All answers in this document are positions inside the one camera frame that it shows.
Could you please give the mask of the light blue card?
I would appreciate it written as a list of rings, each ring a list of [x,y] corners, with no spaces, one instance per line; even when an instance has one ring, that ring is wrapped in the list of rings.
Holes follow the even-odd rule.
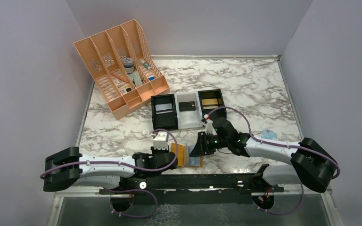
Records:
[[[201,157],[189,157],[187,166],[189,167],[200,167]]]

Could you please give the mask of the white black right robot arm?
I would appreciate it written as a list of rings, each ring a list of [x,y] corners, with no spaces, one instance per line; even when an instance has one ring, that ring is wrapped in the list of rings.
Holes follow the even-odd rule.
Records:
[[[302,184],[312,191],[323,193],[334,177],[336,161],[313,139],[287,142],[255,138],[238,132],[232,123],[221,117],[208,123],[205,132],[199,132],[190,157],[212,155],[227,148],[234,155],[260,157],[281,162],[281,165],[262,166],[256,176],[261,186]]]

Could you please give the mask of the tan leather card holder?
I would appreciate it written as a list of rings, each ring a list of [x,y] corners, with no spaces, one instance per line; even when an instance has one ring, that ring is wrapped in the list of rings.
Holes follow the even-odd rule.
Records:
[[[184,167],[184,168],[191,168],[187,166],[189,161],[189,154],[192,151],[192,146],[182,145],[178,144],[178,154],[177,154],[177,160],[178,160],[178,167]],[[201,157],[201,165],[200,168],[203,167],[203,157]]]

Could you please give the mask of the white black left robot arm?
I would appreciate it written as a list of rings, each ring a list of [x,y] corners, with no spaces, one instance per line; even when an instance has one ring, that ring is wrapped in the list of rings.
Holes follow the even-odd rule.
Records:
[[[71,186],[120,187],[125,178],[147,179],[176,169],[176,154],[168,150],[135,153],[125,157],[96,157],[69,147],[45,159],[43,180],[45,192],[58,192]]]

